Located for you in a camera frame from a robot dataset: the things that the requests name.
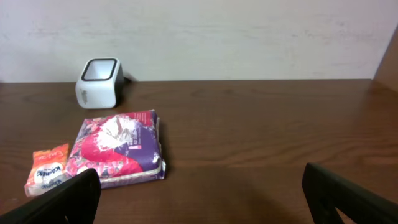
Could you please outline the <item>orange tissue pack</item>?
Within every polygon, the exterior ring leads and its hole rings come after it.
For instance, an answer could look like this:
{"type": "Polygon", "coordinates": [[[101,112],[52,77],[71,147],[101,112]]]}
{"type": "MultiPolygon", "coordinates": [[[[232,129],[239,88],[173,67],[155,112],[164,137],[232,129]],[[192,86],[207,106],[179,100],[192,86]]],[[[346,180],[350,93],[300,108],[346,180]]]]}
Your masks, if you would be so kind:
{"type": "Polygon", "coordinates": [[[27,197],[42,195],[70,178],[65,173],[68,153],[69,144],[33,152],[33,165],[24,186],[27,197]]]}

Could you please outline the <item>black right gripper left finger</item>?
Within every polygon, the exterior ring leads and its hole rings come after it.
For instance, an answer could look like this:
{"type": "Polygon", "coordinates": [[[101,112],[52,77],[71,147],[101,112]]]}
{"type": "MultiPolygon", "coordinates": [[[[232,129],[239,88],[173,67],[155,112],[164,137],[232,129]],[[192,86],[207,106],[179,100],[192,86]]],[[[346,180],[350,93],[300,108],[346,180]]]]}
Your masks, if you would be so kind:
{"type": "Polygon", "coordinates": [[[95,169],[87,169],[1,215],[1,223],[93,223],[100,196],[99,176],[95,169]]]}

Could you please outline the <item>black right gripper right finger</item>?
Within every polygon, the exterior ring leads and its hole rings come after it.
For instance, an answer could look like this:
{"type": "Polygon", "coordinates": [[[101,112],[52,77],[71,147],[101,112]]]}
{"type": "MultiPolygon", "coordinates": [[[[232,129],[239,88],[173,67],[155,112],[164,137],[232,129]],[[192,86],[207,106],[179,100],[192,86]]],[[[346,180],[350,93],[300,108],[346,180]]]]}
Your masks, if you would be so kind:
{"type": "Polygon", "coordinates": [[[396,203],[316,163],[306,164],[302,188],[316,224],[343,223],[338,211],[355,223],[397,223],[396,203]]]}

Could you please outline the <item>purple red pad package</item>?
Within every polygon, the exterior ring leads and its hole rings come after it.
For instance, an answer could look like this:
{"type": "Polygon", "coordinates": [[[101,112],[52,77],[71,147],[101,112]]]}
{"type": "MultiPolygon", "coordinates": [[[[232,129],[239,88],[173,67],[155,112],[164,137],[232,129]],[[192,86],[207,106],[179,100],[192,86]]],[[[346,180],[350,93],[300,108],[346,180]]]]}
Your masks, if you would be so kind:
{"type": "Polygon", "coordinates": [[[85,119],[65,172],[94,169],[104,189],[164,179],[159,121],[155,110],[85,119]]]}

